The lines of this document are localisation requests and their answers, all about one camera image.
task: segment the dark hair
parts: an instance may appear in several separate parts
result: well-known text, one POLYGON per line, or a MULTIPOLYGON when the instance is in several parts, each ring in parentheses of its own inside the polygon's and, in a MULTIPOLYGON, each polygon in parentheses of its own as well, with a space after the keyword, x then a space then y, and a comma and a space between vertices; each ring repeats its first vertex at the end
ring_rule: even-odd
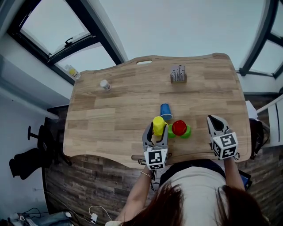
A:
POLYGON ((219 226, 267 226, 268 220, 261 213, 256 200, 246 191, 231 188, 224 185, 218 189, 217 204, 220 217, 219 226), (221 192, 225 193, 228 208, 225 210, 225 204, 221 192))
MULTIPOLYGON (((255 199, 244 190, 224 185, 216 193, 219 221, 218 226, 267 226, 268 221, 261 213, 255 199)), ((183 225, 184 196, 178 185, 166 184, 155 195, 147 208, 133 219, 120 226, 181 226, 183 225)))
POLYGON ((183 220, 183 193, 178 185, 166 184, 158 191, 149 206, 121 226, 170 225, 180 226, 183 220))

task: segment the red cup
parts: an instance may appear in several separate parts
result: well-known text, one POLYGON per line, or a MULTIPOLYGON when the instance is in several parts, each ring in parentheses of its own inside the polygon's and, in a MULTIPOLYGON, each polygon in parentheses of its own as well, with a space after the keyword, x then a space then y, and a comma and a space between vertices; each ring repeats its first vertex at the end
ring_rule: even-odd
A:
POLYGON ((178 120, 173 123, 172 132, 177 136, 182 136, 187 131, 187 125, 184 121, 178 120))

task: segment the black and white marker cube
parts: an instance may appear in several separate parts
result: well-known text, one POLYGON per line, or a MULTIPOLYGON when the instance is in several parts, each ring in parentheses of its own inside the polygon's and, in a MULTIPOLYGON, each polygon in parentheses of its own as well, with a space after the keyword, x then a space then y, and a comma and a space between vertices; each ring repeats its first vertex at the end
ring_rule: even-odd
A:
POLYGON ((235 132, 211 137, 212 149, 219 159, 235 156, 238 151, 238 140, 235 132))
POLYGON ((146 165, 150 170, 164 168, 168 157, 168 149, 145 151, 146 165))

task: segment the yellow cup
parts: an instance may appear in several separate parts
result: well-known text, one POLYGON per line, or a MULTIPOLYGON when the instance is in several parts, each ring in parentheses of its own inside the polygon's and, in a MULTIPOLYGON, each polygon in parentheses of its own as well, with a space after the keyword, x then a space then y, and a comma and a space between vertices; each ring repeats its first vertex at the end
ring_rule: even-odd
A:
POLYGON ((153 119, 153 132, 155 136, 161 136, 163 133, 164 126, 168 125, 164 119, 157 116, 153 119))

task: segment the white shirt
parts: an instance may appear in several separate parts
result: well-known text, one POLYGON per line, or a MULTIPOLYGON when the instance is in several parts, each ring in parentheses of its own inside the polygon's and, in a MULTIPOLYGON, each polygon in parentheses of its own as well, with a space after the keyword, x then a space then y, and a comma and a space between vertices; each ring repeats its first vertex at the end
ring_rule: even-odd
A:
MULTIPOLYGON (((190 167, 174 174, 167 182, 180 185, 184 195, 184 226, 216 226, 218 206, 216 192, 226 184, 224 177, 202 167, 190 167)), ((121 222, 107 222, 117 226, 121 222)))

